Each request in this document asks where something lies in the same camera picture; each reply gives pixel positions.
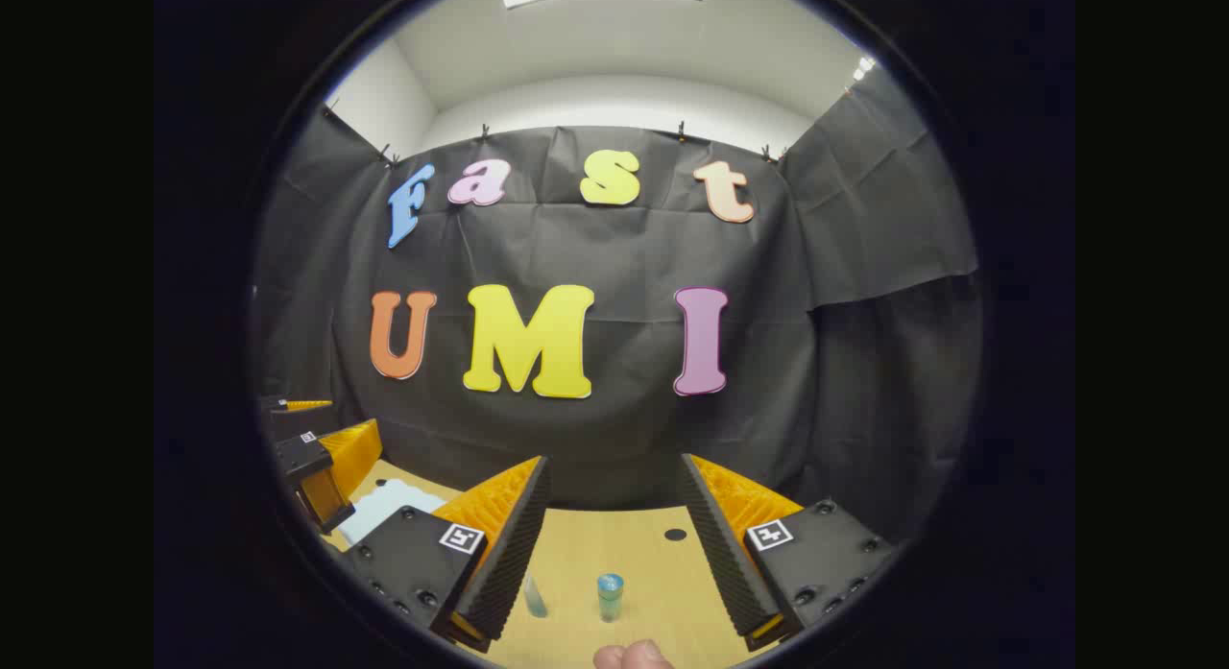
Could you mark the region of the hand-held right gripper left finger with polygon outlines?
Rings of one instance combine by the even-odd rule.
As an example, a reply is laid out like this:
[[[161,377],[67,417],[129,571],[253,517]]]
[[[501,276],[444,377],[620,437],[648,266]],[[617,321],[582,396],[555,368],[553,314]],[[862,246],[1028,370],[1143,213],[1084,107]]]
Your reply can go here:
[[[549,499],[549,460],[535,456],[435,512],[396,505],[340,567],[403,623],[485,653],[517,603]]]

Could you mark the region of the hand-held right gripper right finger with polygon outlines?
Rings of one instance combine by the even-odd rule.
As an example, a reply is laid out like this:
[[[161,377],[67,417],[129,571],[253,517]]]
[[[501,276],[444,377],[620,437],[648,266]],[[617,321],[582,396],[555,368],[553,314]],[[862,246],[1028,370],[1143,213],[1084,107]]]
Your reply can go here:
[[[893,560],[887,537],[830,498],[800,505],[689,453],[680,475],[682,503],[748,651],[830,623]]]

